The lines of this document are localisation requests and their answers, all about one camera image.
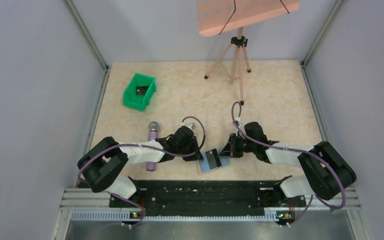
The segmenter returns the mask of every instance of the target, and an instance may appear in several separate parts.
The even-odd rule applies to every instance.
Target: black mounting plate
[[[280,206],[271,189],[277,181],[135,180],[140,189],[139,205],[147,216],[235,217],[263,216],[264,208]],[[110,208],[131,208],[117,198]],[[305,207],[300,196],[296,208]]]

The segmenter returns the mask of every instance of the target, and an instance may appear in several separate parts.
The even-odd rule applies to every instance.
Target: purple microphone
[[[148,140],[154,140],[158,138],[158,131],[160,130],[160,126],[158,125],[158,122],[152,121],[149,123],[149,138]],[[147,162],[146,163],[146,170],[147,171],[155,171],[155,168],[157,166],[156,162]]]

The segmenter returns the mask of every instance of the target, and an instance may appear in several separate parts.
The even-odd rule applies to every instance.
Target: blue sponge
[[[222,147],[218,148],[217,152],[220,153],[222,150],[223,150]],[[220,157],[221,166],[210,169],[210,166],[208,164],[208,160],[207,160],[207,156],[206,156],[205,152],[201,152],[201,154],[204,157],[204,159],[198,160],[198,164],[199,164],[200,173],[202,173],[202,174],[211,173],[211,172],[214,172],[214,171],[219,170],[219,169],[224,169],[224,168],[230,167],[232,165],[230,157],[221,156]]]

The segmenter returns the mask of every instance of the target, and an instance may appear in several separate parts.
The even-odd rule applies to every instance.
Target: tripod
[[[223,54],[217,59],[214,65],[212,65],[211,69],[204,76],[205,79],[208,79],[211,72],[216,68],[217,64],[220,64],[223,67],[223,69],[226,71],[227,75],[229,76],[230,83],[233,83],[235,80],[239,79],[241,105],[244,105],[244,76],[243,76],[244,64],[242,63],[243,62],[242,53],[245,56],[246,69],[248,70],[248,73],[251,72],[250,62],[248,61],[248,53],[247,53],[248,38],[246,38],[245,36],[242,36],[243,31],[244,31],[244,27],[240,27],[237,29],[237,36],[234,36],[231,38],[230,44],[226,47]],[[233,63],[229,73],[228,68],[222,63],[222,59],[226,55],[226,53],[229,51],[229,49],[232,47],[232,45],[235,45],[236,47],[234,49]],[[238,61],[238,58],[239,58],[239,73],[236,74],[236,63]]]

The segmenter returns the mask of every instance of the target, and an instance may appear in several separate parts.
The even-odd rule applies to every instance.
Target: marble tabletop
[[[229,78],[219,65],[205,80],[213,62],[116,62],[112,65],[99,112],[92,146],[112,136],[118,142],[148,141],[148,125],[157,121],[160,137],[173,134],[185,116],[199,118],[205,126],[203,151],[223,147],[235,132],[231,107],[239,100],[239,81]],[[244,101],[241,122],[259,122],[269,140],[286,144],[315,145],[321,141],[316,117],[300,64],[288,61],[250,61],[244,70]],[[157,91],[145,111],[123,105],[123,92],[135,73],[156,77]],[[202,140],[199,125],[195,129]],[[197,162],[176,157],[146,171],[145,163],[125,166],[121,174],[136,180],[279,180],[301,175],[302,170],[283,164],[268,164],[245,153],[231,160],[232,166],[200,174]]]

